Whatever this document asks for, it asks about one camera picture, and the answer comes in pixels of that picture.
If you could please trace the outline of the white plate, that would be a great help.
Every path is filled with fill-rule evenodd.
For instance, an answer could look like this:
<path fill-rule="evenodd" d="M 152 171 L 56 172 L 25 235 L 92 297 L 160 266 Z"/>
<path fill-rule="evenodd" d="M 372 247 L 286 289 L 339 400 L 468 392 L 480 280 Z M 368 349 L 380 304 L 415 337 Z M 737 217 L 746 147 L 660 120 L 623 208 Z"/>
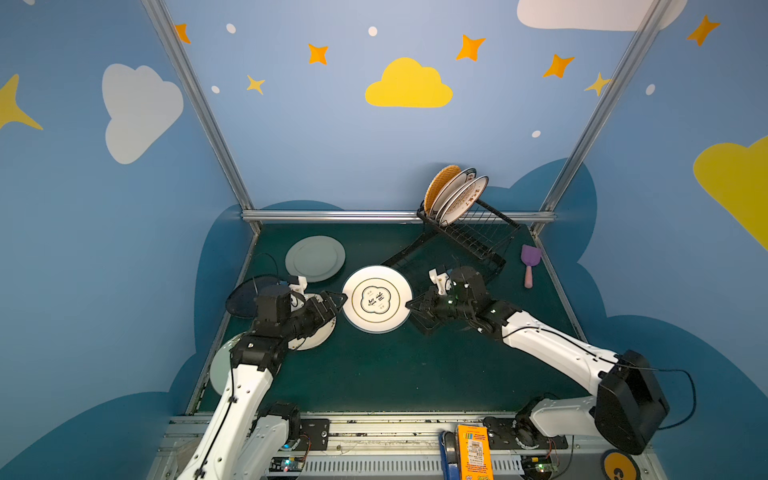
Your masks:
<path fill-rule="evenodd" d="M 403 325 L 410 314 L 406 304 L 413 299 L 406 278 L 396 270 L 374 265 L 353 273 L 345 282 L 347 300 L 343 312 L 359 330 L 385 334 Z"/>

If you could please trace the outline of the black wire dish rack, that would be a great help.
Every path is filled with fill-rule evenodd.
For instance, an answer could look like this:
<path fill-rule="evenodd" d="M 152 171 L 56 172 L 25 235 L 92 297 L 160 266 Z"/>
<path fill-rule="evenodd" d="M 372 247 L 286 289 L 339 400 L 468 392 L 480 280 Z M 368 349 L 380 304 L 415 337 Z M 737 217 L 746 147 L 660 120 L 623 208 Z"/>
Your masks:
<path fill-rule="evenodd" d="M 456 297 L 457 318 L 433 321 L 410 311 L 410 321 L 424 335 L 459 321 L 471 330 L 499 339 L 502 326 L 518 308 L 494 298 L 488 284 L 504 269 L 505 253 L 521 225 L 481 200 L 448 226 L 440 226 L 423 206 L 417 217 L 423 225 L 421 234 L 383 265 L 406 278 L 413 299 L 436 289 L 428 275 L 431 269 L 447 272 L 452 284 L 447 293 Z"/>

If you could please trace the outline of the woven bamboo plate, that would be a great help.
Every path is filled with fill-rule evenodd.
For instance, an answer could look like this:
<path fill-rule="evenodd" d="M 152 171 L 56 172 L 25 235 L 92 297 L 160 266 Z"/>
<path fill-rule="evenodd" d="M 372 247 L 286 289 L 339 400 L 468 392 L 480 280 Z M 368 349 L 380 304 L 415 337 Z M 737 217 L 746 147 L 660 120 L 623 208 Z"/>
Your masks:
<path fill-rule="evenodd" d="M 443 187 L 461 172 L 458 165 L 448 165 L 440 170 L 431 181 L 425 193 L 423 208 L 429 213 Z"/>

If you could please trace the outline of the green-rimmed Hao Wei plate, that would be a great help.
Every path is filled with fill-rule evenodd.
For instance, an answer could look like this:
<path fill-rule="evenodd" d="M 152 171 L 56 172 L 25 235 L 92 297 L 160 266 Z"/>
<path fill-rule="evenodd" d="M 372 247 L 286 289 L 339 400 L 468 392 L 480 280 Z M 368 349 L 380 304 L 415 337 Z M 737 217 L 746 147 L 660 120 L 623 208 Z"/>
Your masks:
<path fill-rule="evenodd" d="M 440 190 L 436 200 L 430 208 L 429 215 L 431 218 L 437 218 L 438 213 L 443 208 L 443 205 L 449 200 L 449 198 L 456 193 L 460 187 L 465 183 L 474 180 L 476 178 L 476 169 L 467 168 L 457 175 L 455 175 L 450 181 L 448 181 Z"/>

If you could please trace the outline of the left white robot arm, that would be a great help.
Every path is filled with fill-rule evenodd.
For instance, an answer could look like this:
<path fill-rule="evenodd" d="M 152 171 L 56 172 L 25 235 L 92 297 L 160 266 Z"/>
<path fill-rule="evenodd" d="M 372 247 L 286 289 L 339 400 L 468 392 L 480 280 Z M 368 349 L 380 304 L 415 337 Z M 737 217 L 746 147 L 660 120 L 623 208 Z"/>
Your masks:
<path fill-rule="evenodd" d="M 289 352 L 289 343 L 313 336 L 347 302 L 344 293 L 306 297 L 276 284 L 256 297 L 251 329 L 230 350 L 227 383 L 209 425 L 181 479 L 260 479 L 279 450 L 300 437 L 293 404 L 276 403 L 259 414 L 263 398 Z"/>

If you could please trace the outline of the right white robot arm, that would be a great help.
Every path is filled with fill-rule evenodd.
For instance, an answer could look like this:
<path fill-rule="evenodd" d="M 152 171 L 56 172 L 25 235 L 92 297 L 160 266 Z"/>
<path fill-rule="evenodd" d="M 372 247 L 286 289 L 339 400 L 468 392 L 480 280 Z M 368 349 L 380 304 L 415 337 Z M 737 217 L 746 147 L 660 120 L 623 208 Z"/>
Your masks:
<path fill-rule="evenodd" d="M 580 398 L 530 401 L 512 422 L 517 445 L 534 449 L 546 438 L 591 436 L 624 453 L 644 452 L 670 411 L 655 370 L 644 356 L 590 345 L 506 300 L 493 298 L 482 275 L 472 267 L 430 276 L 427 292 L 406 304 L 413 313 L 438 322 L 463 320 L 586 390 Z"/>

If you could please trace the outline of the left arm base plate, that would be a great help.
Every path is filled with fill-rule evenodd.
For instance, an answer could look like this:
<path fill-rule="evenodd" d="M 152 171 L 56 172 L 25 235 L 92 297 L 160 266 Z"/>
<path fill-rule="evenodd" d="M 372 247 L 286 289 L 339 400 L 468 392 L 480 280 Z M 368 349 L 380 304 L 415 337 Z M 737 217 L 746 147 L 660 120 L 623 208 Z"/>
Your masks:
<path fill-rule="evenodd" d="M 301 418 L 299 428 L 289 434 L 286 447 L 291 451 L 325 451 L 330 437 L 328 418 Z"/>

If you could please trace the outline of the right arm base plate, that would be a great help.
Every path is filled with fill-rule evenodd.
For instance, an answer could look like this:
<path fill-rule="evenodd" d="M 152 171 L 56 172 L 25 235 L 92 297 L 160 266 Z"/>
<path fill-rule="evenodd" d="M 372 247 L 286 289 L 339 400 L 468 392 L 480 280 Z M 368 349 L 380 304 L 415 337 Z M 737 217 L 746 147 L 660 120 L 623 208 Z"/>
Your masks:
<path fill-rule="evenodd" d="M 488 430 L 492 450 L 568 449 L 564 436 L 545 437 L 525 418 L 486 416 L 482 425 Z"/>

